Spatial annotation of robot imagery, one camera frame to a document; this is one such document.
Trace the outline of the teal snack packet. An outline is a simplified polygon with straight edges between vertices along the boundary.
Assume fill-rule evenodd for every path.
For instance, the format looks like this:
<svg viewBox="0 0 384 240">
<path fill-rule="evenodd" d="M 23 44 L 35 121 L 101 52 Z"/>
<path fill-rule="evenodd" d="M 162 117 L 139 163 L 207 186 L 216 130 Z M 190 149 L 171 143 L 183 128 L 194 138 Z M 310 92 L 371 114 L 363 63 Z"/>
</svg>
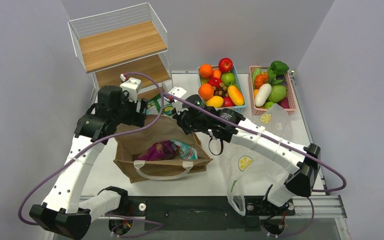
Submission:
<svg viewBox="0 0 384 240">
<path fill-rule="evenodd" d="M 180 157 L 184 160 L 197 160 L 198 159 L 198 153 L 197 150 L 178 140 L 171 139 L 170 140 L 173 150 L 180 155 Z"/>
</svg>

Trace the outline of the purple snack packet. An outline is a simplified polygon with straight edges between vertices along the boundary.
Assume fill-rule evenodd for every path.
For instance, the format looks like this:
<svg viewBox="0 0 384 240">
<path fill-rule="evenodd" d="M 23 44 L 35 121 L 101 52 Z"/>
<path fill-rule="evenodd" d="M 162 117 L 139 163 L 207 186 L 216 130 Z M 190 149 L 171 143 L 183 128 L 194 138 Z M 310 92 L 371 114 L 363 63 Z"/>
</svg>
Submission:
<svg viewBox="0 0 384 240">
<path fill-rule="evenodd" d="M 154 143 L 144 153 L 140 154 L 136 160 L 140 161 L 162 161 L 170 160 L 177 155 L 175 148 L 170 140 Z"/>
</svg>

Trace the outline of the brown jute tote bag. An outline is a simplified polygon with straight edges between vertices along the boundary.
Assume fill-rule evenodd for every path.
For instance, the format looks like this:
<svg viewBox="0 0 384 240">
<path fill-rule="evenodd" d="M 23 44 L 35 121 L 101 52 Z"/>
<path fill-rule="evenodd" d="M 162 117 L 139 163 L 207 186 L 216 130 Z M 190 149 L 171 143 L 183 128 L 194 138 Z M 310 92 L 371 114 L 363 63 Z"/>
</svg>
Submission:
<svg viewBox="0 0 384 240">
<path fill-rule="evenodd" d="M 152 145 L 175 140 L 196 150 L 196 159 L 186 159 L 178 152 L 166 159 L 153 160 L 139 156 Z M 187 174 L 204 172 L 212 158 L 204 151 L 195 133 L 185 134 L 169 116 L 161 116 L 152 126 L 115 137 L 117 142 L 113 162 L 131 183 L 147 180 L 167 181 L 183 178 Z"/>
</svg>

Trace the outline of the yellow orange mango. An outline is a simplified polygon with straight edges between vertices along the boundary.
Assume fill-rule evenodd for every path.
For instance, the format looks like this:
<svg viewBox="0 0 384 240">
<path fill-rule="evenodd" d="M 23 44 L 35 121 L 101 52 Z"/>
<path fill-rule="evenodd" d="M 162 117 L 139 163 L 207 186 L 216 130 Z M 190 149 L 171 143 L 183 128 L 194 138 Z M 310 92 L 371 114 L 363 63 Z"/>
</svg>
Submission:
<svg viewBox="0 0 384 240">
<path fill-rule="evenodd" d="M 243 106 L 245 104 L 245 99 L 243 97 L 243 94 L 235 85 L 230 85 L 227 88 L 227 93 L 230 99 L 232 100 L 232 102 L 236 106 Z"/>
</svg>

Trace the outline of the clear plastic lemon-print bag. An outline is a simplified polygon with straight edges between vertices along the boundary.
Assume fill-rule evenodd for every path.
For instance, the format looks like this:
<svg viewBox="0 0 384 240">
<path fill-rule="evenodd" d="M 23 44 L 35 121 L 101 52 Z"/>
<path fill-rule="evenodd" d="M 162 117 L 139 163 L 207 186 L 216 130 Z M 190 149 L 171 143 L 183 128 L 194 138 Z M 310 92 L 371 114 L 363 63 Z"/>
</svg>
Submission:
<svg viewBox="0 0 384 240">
<path fill-rule="evenodd" d="M 256 125 L 280 137 L 284 143 L 292 138 L 290 116 L 277 103 L 259 117 Z M 225 153 L 228 157 L 225 165 L 227 200 L 241 216 L 246 214 L 245 190 L 261 190 L 264 194 L 271 184 L 286 179 L 288 172 L 280 165 L 246 147 L 234 145 Z"/>
</svg>

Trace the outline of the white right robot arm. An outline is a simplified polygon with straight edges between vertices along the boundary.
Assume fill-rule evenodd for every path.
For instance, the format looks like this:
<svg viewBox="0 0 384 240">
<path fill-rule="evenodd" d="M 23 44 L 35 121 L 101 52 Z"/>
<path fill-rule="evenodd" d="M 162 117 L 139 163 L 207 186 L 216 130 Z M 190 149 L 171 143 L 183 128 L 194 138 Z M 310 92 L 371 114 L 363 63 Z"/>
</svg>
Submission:
<svg viewBox="0 0 384 240">
<path fill-rule="evenodd" d="M 266 213 L 276 214 L 292 197 L 312 195 L 320 169 L 317 145 L 287 141 L 234 110 L 205 105 L 197 94 L 185 97 L 171 91 L 165 96 L 172 101 L 173 117 L 185 133 L 199 132 L 211 140 L 241 146 L 247 151 L 244 156 L 265 157 L 288 172 L 285 180 L 273 184 L 265 194 L 262 206 Z"/>
</svg>

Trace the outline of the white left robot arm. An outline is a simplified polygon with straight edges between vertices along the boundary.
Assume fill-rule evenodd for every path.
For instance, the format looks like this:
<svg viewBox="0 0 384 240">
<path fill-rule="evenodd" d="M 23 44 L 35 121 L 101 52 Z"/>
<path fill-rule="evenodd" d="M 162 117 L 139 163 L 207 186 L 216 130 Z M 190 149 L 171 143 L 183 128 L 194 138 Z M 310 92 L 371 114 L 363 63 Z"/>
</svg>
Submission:
<svg viewBox="0 0 384 240">
<path fill-rule="evenodd" d="M 133 83 L 101 87 L 97 102 L 78 120 L 65 169 L 42 203 L 32 205 L 29 211 L 44 230 L 80 240 L 100 216 L 110 211 L 123 215 L 130 209 L 128 192 L 119 187 L 106 187 L 86 201 L 80 201 L 80 196 L 107 137 L 117 126 L 145 125 L 147 101 L 137 99 L 140 88 Z"/>
</svg>

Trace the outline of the yellow lemon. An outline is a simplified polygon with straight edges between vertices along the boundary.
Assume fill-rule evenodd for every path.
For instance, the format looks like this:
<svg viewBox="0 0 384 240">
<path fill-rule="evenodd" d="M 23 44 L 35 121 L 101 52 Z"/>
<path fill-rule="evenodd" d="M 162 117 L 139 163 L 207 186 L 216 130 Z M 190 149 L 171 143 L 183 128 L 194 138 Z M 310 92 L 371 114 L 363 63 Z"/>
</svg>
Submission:
<svg viewBox="0 0 384 240">
<path fill-rule="evenodd" d="M 214 95 L 213 97 L 209 98 L 205 104 L 208 107 L 214 107 L 214 108 L 221 108 L 223 106 L 224 99 L 221 96 Z"/>
</svg>

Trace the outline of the orange fruit front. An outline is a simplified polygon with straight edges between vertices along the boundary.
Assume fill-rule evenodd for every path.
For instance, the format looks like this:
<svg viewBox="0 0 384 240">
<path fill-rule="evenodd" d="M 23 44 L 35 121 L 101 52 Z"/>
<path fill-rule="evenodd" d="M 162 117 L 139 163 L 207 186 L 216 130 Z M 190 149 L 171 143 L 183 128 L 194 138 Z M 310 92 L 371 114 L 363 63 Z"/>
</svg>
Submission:
<svg viewBox="0 0 384 240">
<path fill-rule="evenodd" d="M 207 101 L 209 100 L 210 98 L 212 98 L 214 96 L 214 89 L 213 89 L 213 86 L 208 84 L 208 83 L 205 83 L 205 84 L 202 84 L 199 89 L 198 89 L 198 95 L 204 100 L 204 101 Z"/>
</svg>

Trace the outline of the orange fruit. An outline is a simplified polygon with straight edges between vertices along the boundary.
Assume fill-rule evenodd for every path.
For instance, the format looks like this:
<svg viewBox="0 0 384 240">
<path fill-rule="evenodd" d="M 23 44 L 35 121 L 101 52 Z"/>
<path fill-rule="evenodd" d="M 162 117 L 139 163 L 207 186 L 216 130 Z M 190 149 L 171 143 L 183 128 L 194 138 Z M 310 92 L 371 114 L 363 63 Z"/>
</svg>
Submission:
<svg viewBox="0 0 384 240">
<path fill-rule="evenodd" d="M 198 68 L 198 74 L 201 78 L 209 79 L 213 76 L 214 69 L 210 64 L 202 64 Z"/>
<path fill-rule="evenodd" d="M 208 84 L 208 83 L 205 83 L 205 84 L 202 84 L 199 89 L 198 89 L 198 95 L 204 100 L 204 101 L 207 101 L 209 100 L 210 98 L 212 98 L 214 96 L 214 89 L 213 89 L 213 86 Z"/>
</svg>

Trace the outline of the blue plastic fruit basket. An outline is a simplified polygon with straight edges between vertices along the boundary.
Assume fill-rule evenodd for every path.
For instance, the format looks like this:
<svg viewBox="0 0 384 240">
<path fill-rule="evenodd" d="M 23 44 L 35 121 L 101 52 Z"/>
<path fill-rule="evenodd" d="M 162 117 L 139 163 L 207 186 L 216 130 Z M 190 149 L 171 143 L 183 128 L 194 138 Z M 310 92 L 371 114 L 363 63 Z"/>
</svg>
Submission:
<svg viewBox="0 0 384 240">
<path fill-rule="evenodd" d="M 239 80 L 239 76 L 237 74 L 237 71 L 236 71 L 236 67 L 233 65 L 233 68 L 231 69 L 230 73 L 233 73 L 234 76 L 235 76 L 235 84 L 234 86 L 236 86 L 240 92 L 242 93 L 243 97 L 244 97 L 244 94 L 243 94 L 243 90 L 242 90 L 242 86 L 241 86 L 241 83 L 240 83 L 240 80 Z M 213 76 L 212 77 L 215 77 L 215 78 L 219 78 L 221 79 L 221 75 L 223 73 L 218 69 L 218 68 L 213 68 Z M 199 87 L 203 84 L 206 84 L 208 83 L 208 80 L 210 78 L 202 78 L 199 76 Z M 246 107 L 246 101 L 244 100 L 244 105 L 241 105 L 241 106 L 236 106 L 231 98 L 229 97 L 228 95 L 228 86 L 225 86 L 223 83 L 220 84 L 220 87 L 218 89 L 214 89 L 214 96 L 220 96 L 223 98 L 223 105 L 222 107 L 220 108 L 215 108 L 218 112 L 221 112 L 221 113 L 233 113 L 233 112 L 236 112 L 238 114 L 241 114 L 243 113 L 245 107 Z"/>
</svg>

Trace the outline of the green apple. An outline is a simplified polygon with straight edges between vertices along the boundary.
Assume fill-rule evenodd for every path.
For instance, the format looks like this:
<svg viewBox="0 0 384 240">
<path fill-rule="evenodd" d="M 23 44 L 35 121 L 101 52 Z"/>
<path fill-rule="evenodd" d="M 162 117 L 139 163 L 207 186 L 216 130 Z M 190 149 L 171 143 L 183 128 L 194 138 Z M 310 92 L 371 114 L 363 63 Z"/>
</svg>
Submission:
<svg viewBox="0 0 384 240">
<path fill-rule="evenodd" d="M 235 75 L 232 72 L 223 73 L 220 77 L 223 84 L 227 87 L 233 86 L 236 82 Z"/>
</svg>

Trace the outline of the green cabbage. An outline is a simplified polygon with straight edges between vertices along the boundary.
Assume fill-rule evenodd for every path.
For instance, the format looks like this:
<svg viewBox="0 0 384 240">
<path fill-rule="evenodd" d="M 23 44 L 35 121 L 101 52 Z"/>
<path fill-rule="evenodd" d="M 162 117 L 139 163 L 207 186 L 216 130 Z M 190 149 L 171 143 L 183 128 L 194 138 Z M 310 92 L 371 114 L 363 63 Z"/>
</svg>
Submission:
<svg viewBox="0 0 384 240">
<path fill-rule="evenodd" d="M 287 89 L 282 84 L 272 85 L 271 92 L 268 96 L 268 101 L 278 103 L 287 96 Z"/>
</svg>

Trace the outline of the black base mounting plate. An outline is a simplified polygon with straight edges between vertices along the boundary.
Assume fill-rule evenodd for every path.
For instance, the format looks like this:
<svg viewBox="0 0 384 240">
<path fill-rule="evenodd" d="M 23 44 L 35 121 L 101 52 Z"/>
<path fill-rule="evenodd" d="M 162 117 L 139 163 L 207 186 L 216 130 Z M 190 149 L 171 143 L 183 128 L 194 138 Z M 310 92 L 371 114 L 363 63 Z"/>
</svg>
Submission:
<svg viewBox="0 0 384 240">
<path fill-rule="evenodd" d="M 258 231 L 265 221 L 294 216 L 290 199 L 283 207 L 271 206 L 262 196 L 245 197 L 245 216 L 237 213 L 225 196 L 130 196 L 110 214 L 143 217 L 163 224 L 164 231 Z"/>
</svg>

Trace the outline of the green bell pepper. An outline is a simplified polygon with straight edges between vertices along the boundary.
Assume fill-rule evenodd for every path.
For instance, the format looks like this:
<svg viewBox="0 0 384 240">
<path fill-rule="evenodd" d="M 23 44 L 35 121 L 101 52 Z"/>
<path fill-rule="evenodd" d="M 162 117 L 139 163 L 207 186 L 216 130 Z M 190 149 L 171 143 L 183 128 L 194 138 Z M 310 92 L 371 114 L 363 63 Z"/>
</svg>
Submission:
<svg viewBox="0 0 384 240">
<path fill-rule="evenodd" d="M 270 69 L 276 76 L 283 76 L 288 73 L 290 68 L 286 63 L 280 60 L 275 60 L 270 64 Z"/>
</svg>

